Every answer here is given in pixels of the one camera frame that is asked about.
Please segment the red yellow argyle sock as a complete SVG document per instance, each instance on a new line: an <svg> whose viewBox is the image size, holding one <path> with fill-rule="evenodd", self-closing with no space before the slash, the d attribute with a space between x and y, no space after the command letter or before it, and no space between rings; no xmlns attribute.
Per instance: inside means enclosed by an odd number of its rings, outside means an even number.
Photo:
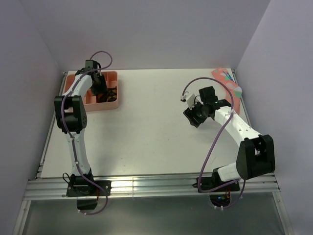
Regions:
<svg viewBox="0 0 313 235"><path fill-rule="evenodd" d="M104 103L108 101L108 93L101 93L96 95L97 103Z"/></svg>

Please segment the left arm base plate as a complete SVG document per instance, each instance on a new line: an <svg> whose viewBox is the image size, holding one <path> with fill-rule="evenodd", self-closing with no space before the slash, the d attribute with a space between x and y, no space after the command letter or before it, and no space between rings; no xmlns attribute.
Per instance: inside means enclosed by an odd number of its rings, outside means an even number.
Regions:
<svg viewBox="0 0 313 235"><path fill-rule="evenodd" d="M109 196L111 193L111 181L96 180L95 183L99 185L105 192L86 181L75 182L67 188L67 197L84 197L84 196Z"/></svg>

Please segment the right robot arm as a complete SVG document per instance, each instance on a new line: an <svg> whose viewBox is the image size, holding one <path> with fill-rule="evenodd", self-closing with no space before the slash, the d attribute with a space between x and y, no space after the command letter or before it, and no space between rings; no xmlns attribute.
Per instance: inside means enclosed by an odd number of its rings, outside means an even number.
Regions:
<svg viewBox="0 0 313 235"><path fill-rule="evenodd" d="M190 124L196 128L211 118L222 126L239 147L236 162L214 169L216 176L212 178L212 187L221 191L229 181L248 180L275 170L273 138L261 135L250 127L231 107L226 99L218 99L214 88L199 90L200 99L186 92L181 101L188 108L183 112Z"/></svg>

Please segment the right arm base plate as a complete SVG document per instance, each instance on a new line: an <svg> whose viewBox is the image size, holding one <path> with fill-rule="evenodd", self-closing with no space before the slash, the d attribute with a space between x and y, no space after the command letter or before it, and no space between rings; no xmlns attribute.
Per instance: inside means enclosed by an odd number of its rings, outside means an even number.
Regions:
<svg viewBox="0 0 313 235"><path fill-rule="evenodd" d="M239 190L240 186L237 181L223 182L220 180L219 176L209 176L201 178L198 192L233 192Z"/></svg>

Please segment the brown tan argyle sock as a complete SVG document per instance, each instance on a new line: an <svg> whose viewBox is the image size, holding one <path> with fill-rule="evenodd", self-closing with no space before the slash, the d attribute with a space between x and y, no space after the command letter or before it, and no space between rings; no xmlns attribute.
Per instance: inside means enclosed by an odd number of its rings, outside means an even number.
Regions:
<svg viewBox="0 0 313 235"><path fill-rule="evenodd" d="M117 100L117 87L108 88L108 101L107 102L114 102Z"/></svg>

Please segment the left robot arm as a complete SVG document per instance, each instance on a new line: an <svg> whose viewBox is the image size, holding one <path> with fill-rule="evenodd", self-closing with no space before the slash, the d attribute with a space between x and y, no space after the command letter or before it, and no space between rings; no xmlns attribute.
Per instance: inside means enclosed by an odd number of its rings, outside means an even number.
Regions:
<svg viewBox="0 0 313 235"><path fill-rule="evenodd" d="M76 72L70 88L54 98L56 121L65 134L70 150L72 173L69 187L79 190L83 195L91 195L94 191L107 195L105 189L94 181L86 154L84 135L88 120L83 98L88 90L97 100L107 101L105 77L101 73L100 64L92 59L86 60L85 67Z"/></svg>

